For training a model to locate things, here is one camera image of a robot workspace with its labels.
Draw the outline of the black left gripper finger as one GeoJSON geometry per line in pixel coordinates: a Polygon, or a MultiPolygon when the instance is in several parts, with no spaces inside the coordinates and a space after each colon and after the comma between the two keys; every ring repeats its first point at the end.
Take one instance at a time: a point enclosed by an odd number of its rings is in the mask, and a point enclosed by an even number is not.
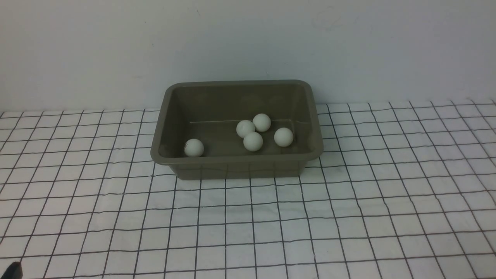
{"type": "Polygon", "coordinates": [[[21,262],[12,262],[7,267],[7,279],[22,279],[23,271],[21,262]]]}

